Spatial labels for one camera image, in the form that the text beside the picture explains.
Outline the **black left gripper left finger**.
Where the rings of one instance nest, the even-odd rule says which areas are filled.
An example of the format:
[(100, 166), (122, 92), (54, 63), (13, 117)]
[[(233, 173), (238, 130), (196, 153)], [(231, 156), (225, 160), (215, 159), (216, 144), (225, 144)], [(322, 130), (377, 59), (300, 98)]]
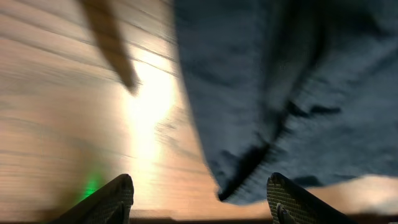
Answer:
[(129, 224), (131, 176), (121, 174), (49, 224)]

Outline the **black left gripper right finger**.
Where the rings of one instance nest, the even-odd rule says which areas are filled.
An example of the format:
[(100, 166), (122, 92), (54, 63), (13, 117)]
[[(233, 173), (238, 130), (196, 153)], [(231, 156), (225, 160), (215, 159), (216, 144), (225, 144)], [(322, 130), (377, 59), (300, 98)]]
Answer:
[(356, 224), (278, 172), (267, 180), (267, 201), (273, 224)]

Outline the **navy blue shorts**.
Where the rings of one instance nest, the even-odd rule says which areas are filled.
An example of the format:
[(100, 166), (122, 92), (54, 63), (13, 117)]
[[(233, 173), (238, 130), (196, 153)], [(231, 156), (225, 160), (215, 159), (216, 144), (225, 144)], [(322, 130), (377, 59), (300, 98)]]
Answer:
[(397, 175), (397, 0), (179, 0), (175, 30), (222, 202)]

